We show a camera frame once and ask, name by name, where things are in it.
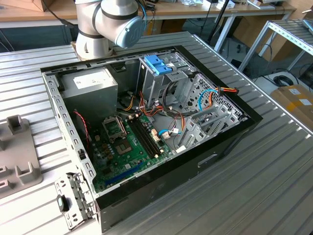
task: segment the wooden shelf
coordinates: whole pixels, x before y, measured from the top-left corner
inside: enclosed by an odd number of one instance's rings
[[[77,19],[76,7],[73,0],[56,0],[50,9],[60,18],[75,20]],[[286,4],[284,8],[277,7],[276,10],[266,10],[267,12],[275,12],[279,10],[291,11],[295,10],[294,7]],[[159,2],[156,4],[157,16],[179,16],[179,15],[203,15],[208,11],[208,7],[198,4],[195,7],[188,7],[182,3],[167,3]],[[211,14],[218,14],[219,9],[211,8]],[[235,8],[226,10],[226,13],[260,13],[264,10],[256,9],[255,7],[245,4],[236,4]],[[147,11],[148,16],[152,16],[151,11]],[[18,7],[0,5],[0,22],[20,22],[20,21],[44,21],[55,20],[55,17],[50,12],[37,12]]]

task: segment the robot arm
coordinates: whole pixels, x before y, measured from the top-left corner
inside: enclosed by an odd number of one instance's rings
[[[132,47],[144,31],[135,0],[76,0],[79,33],[76,51],[84,59],[109,55],[109,42]]]

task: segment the aluminum table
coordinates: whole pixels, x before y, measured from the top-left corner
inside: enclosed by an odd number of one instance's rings
[[[306,27],[304,27],[301,20],[267,21],[259,36],[256,38],[252,47],[247,53],[245,59],[240,64],[238,68],[239,71],[243,71],[245,69],[250,59],[252,59],[256,48],[262,42],[269,29],[273,30],[274,32],[265,44],[270,45],[275,36],[279,34],[302,49],[301,53],[290,64],[288,70],[292,69],[292,67],[299,61],[299,59],[304,55],[305,52],[313,55],[313,35]],[[268,48],[267,45],[263,46],[262,50],[259,53],[259,56],[263,56],[264,52]]]
[[[312,132],[197,36],[142,37],[118,54],[183,45],[262,115],[225,158],[107,232],[108,235],[304,234],[313,230]],[[31,131],[44,180],[0,200],[2,234],[68,234],[53,182],[75,171],[39,68],[78,61],[71,46],[0,55],[0,122],[20,114]],[[90,220],[74,234],[99,234]]]

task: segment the table leg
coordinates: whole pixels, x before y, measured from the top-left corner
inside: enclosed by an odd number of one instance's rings
[[[282,20],[287,20],[287,19],[289,19],[290,15],[291,15],[291,12],[285,14],[285,15],[283,16]],[[277,35],[277,33],[276,33],[276,32],[273,32],[273,33],[271,34],[271,36],[268,38],[268,41],[266,42],[266,44],[270,45],[270,44],[272,43],[272,41],[275,39],[276,35]],[[263,48],[262,48],[262,50],[261,50],[260,53],[259,53],[259,56],[262,57],[263,54],[265,53],[265,51],[266,51],[267,49],[268,49],[268,46],[264,45]]]
[[[223,28],[223,30],[222,30],[222,32],[220,34],[220,37],[219,37],[219,39],[217,40],[217,42],[215,44],[214,50],[216,52],[220,51],[220,49],[221,49],[221,47],[222,47],[222,45],[224,43],[224,40],[225,40],[225,38],[226,38],[226,36],[227,36],[227,34],[228,34],[232,24],[233,24],[235,18],[236,18],[235,16],[228,17],[228,19],[227,19],[227,21],[226,21],[226,23],[224,25],[224,28]]]
[[[242,63],[240,64],[238,70],[240,72],[242,72],[245,67],[247,66],[247,64],[249,63],[250,59],[252,58],[254,51],[256,50],[257,46],[259,45],[259,43],[263,40],[264,36],[266,35],[267,31],[268,31],[268,24],[269,21],[266,22],[266,24],[264,25],[264,27],[262,28],[259,36],[256,38],[256,40],[254,41],[252,47],[250,48],[250,50],[248,51],[246,57],[244,58],[244,60],[242,61]]]
[[[295,58],[295,60],[289,65],[288,70],[291,70],[293,66],[301,59],[301,57],[304,55],[305,51],[301,51],[300,54]]]

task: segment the metal bracket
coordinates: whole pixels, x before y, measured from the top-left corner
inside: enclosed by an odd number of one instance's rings
[[[78,227],[96,214],[91,191],[81,173],[68,173],[58,179],[54,185],[59,195],[57,201],[60,211],[65,212],[68,229]]]

